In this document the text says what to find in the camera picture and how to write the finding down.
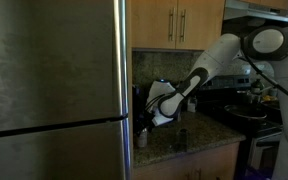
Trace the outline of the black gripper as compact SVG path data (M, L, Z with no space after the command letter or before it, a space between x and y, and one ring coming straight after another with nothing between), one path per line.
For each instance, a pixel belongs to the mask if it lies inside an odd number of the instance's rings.
M139 135L144 129L152 131L154 123L152 122L154 115L147 111L140 111L135 114L135 133Z

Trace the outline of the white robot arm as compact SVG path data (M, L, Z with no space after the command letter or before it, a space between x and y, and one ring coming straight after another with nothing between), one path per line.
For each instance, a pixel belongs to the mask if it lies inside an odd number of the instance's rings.
M146 103L150 121L159 126L175 119L183 100L235 59L249 64L266 61L274 69L275 77L270 83L278 89L283 133L273 180L288 180L288 33L280 27L260 27L243 37L223 34L197 58L178 87L164 80L153 82Z

